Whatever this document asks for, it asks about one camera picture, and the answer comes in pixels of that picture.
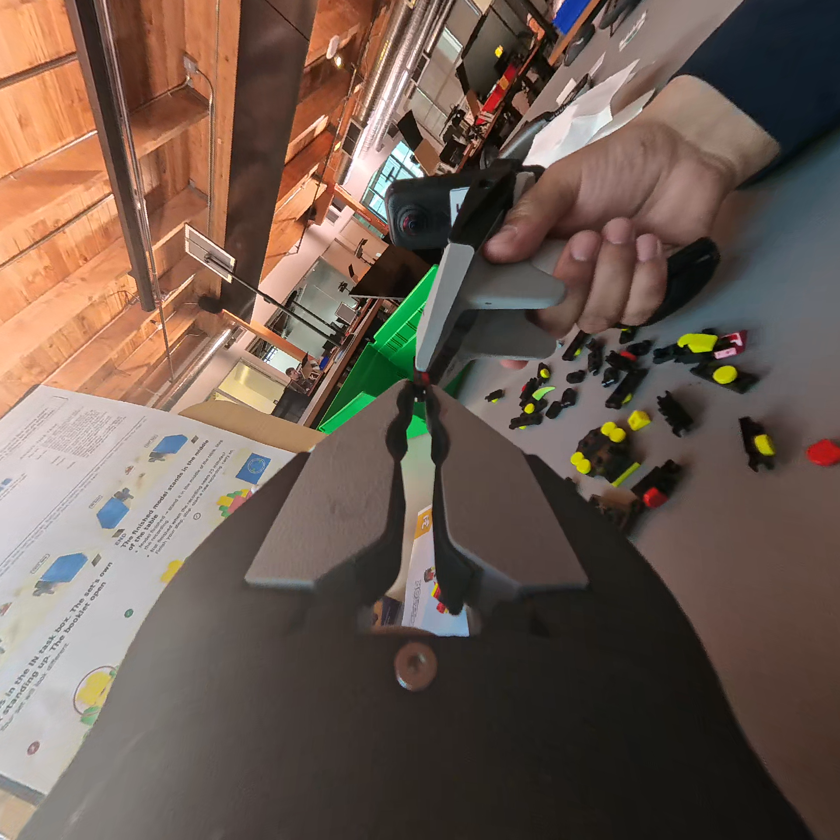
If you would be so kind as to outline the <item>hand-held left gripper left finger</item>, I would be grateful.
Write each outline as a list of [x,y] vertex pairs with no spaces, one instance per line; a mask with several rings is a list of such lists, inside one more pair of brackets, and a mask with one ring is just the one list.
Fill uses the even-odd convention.
[[401,569],[414,384],[395,384],[308,454],[246,573],[256,587],[372,606]]

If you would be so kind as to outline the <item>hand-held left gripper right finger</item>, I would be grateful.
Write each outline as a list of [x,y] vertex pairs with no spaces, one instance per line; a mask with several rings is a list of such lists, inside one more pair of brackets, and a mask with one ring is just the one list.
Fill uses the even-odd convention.
[[488,616],[503,602],[585,589],[589,578],[520,448],[441,388],[428,387],[425,403],[445,607]]

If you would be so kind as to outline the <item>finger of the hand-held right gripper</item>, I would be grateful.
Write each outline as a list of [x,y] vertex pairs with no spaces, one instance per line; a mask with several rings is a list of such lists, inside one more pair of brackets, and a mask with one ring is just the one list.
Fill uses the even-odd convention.
[[447,384],[480,357],[478,312],[459,297],[475,255],[472,246],[458,243],[444,250],[416,330],[417,384]]

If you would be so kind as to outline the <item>pile of lego pieces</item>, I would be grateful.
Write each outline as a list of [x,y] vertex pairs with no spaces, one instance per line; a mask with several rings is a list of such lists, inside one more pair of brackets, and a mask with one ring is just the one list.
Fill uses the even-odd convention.
[[671,343],[641,328],[572,329],[546,360],[488,392],[502,432],[539,438],[584,501],[617,522],[690,502],[731,500],[751,476],[838,467],[838,409],[742,364],[747,330],[685,333]]

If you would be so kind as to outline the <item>person's right forearm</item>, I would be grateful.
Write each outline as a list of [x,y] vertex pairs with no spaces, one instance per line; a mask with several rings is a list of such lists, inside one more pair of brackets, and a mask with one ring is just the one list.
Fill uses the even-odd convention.
[[839,3],[742,2],[658,95],[652,118],[736,187],[839,125]]

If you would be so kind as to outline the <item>person's right hand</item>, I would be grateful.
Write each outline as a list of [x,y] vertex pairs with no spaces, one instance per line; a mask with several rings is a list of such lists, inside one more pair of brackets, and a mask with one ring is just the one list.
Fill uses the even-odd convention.
[[708,234],[740,170],[715,140],[636,118],[552,164],[486,242],[485,257],[518,263],[562,240],[553,276],[565,297],[530,319],[555,339],[574,327],[639,326],[666,298],[667,247]]

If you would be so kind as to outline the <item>green plastic bin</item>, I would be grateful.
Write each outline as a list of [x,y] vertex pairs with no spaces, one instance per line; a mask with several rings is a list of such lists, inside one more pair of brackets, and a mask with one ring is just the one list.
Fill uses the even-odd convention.
[[432,266],[366,345],[318,426],[325,434],[338,429],[401,380],[411,381],[417,328],[438,271]]

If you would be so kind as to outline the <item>open spider instruction booklet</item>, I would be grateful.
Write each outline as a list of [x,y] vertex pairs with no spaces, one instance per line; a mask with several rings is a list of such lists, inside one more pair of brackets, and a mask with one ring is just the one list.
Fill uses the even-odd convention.
[[434,560],[431,506],[416,517],[411,558],[407,568],[403,601],[385,595],[373,606],[373,627],[409,627],[440,637],[468,637],[467,611],[453,614],[440,597]]

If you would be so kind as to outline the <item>crumpled white paper bag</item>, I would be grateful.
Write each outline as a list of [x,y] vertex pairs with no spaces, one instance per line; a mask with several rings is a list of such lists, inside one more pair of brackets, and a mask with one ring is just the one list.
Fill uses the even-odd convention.
[[559,116],[551,118],[536,134],[523,164],[547,169],[554,162],[605,138],[635,119],[654,96],[655,89],[647,91],[617,112],[612,109],[612,101],[627,81],[636,76],[638,63],[637,59],[595,85],[575,99]]

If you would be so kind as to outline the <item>white panel on stand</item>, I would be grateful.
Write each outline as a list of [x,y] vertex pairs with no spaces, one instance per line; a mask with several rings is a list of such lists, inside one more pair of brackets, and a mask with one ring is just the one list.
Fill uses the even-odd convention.
[[239,282],[237,260],[189,224],[184,225],[185,253],[227,283]]

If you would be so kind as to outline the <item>printed instruction sheet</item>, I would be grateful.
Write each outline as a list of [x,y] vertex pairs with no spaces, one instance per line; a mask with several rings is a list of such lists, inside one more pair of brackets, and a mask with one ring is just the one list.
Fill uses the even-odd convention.
[[40,797],[183,562],[292,453],[44,385],[1,445],[1,773]]

